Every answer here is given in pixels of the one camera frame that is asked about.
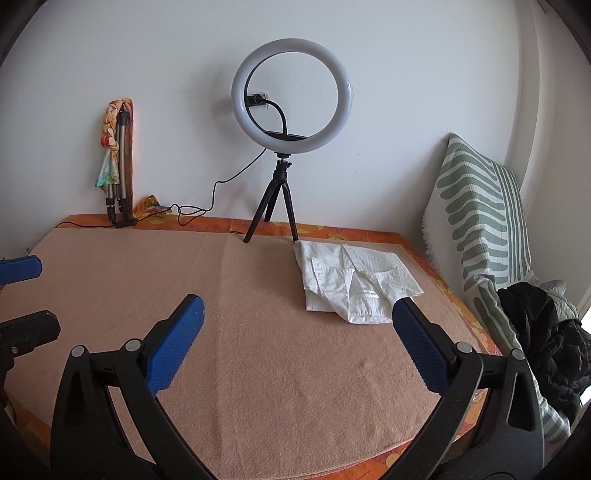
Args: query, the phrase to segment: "black jacket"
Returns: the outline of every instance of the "black jacket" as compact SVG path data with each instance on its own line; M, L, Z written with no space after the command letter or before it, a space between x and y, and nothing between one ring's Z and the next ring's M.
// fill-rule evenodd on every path
M591 374L591 335L578 319L558 322L552 298L526 282L498 291L540 393L572 424Z

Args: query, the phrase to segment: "blue pad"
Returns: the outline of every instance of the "blue pad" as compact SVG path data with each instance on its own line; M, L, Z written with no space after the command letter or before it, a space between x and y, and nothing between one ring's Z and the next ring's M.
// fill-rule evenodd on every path
M189 305L149 358L146 383L152 395L170 386L203 326L204 311L203 300L191 296Z
M0 262L0 285L30 280L41 275L41 260L36 255Z
M394 329L425 385L430 391L445 395L449 388L447 361L417 319L421 312L418 308L417 312L414 312L404 300L398 300L392 314Z

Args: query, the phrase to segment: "metal bolt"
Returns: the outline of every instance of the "metal bolt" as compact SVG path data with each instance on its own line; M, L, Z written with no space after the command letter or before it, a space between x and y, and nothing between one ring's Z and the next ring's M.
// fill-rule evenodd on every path
M82 345L75 346L72 349L72 356L75 356L75 357L82 356L83 353L84 353L84 347Z
M466 342L458 342L458 343L456 343L456 348L461 353L472 353L472 351L474 350L472 348L472 345L470 345L469 343L466 343Z
M515 350L512 350L511 355L513 355L513 358L515 360L525 360L525 353L523 353L518 348L516 348Z
M134 338L125 344L125 349L128 352L135 352L141 345L142 343Z

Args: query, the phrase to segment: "tripod base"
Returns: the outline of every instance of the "tripod base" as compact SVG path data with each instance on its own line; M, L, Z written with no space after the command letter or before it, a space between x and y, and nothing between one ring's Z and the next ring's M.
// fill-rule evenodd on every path
M285 208L287 209L287 216L290 220L291 236L293 237L294 242L298 240L297 227L295 223L296 217L294 216L294 206L291 202L290 187L287 184L287 169L290 166L291 163L285 160L284 158L280 158L279 160L277 160L277 166L275 167L275 171L273 172L273 179L269 182L269 186L265 190L261 202L259 203L259 206L256 209L255 216L252 218L251 225L248 228L246 236L244 237L244 243L247 244L249 241L251 241L251 238L255 233L256 226L261 221L263 213L265 214L264 221L271 221L271 215L273 214L273 209L275 208L275 204L277 202L277 197L279 196L280 190L283 190Z

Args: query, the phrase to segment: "pillow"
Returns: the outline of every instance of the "pillow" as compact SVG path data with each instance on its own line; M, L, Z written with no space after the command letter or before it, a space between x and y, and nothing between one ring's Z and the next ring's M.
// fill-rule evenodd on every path
M579 318L579 311L570 301L564 298L563 295L556 292L553 288L548 288L545 292L550 295L550 298L554 300L556 306L556 313L558 315L558 321L563 322L565 320L573 320Z
M531 276L525 215L513 172L451 134L423 233L433 266L501 352L521 349L496 293ZM568 422L540 395L535 378L534 385L546 441L564 441Z

